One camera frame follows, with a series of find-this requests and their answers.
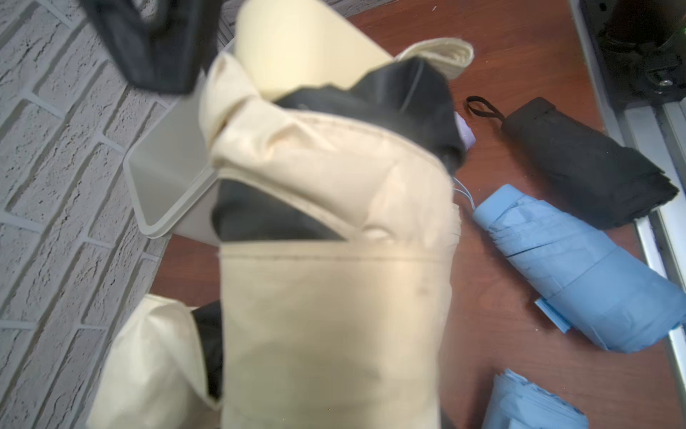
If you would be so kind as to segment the black umbrella front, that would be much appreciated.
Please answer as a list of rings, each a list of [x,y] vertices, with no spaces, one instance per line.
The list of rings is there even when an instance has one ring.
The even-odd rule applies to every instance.
[[[534,98],[508,116],[487,99],[466,98],[472,114],[501,122],[584,222],[609,230],[648,216],[679,194],[665,172],[633,148]]]

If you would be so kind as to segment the beige umbrella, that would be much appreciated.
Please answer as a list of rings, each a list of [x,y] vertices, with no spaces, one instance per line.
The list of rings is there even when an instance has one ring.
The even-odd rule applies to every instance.
[[[439,428],[437,354],[466,148],[448,87],[470,43],[390,55],[320,1],[248,1],[200,126],[219,368],[178,428]]]
[[[185,304],[146,295],[113,340],[89,428],[217,428],[198,327]]]

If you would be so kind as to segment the lilac folded umbrella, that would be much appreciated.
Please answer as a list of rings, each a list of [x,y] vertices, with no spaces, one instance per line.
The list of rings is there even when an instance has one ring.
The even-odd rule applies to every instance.
[[[476,143],[475,135],[473,134],[473,131],[467,124],[466,120],[458,112],[455,112],[454,116],[457,124],[457,130],[460,135],[460,139],[462,139],[466,150],[469,150]]]

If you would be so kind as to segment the light blue umbrella front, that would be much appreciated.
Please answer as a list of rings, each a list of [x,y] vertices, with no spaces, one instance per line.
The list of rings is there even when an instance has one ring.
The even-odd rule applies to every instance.
[[[634,353],[684,324],[684,291],[605,232],[509,184],[472,208],[560,331],[575,329],[602,350]]]

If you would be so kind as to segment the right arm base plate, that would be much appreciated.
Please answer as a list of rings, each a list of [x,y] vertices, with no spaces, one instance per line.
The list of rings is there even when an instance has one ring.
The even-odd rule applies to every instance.
[[[685,98],[684,1],[581,1],[579,7],[614,109]]]

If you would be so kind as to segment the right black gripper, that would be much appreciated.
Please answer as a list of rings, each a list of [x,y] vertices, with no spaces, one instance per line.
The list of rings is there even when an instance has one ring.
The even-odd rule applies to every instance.
[[[132,1],[80,6],[127,82],[137,89],[185,96],[217,55],[220,1],[156,1],[151,18]]]

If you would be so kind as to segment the white plastic storage box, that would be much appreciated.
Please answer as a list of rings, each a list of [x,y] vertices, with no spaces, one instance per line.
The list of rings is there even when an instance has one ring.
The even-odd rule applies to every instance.
[[[139,230],[150,239],[176,234],[219,245],[211,222],[219,183],[198,124],[204,87],[200,73],[194,92],[176,100],[124,159]]]

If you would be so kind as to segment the light blue umbrella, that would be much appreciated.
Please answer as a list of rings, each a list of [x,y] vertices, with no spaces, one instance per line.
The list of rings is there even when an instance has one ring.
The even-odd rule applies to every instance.
[[[575,329],[602,350],[634,353],[684,324],[684,291],[605,232],[509,184],[472,208],[560,331]]]
[[[494,377],[482,428],[589,428],[582,411],[506,369]]]

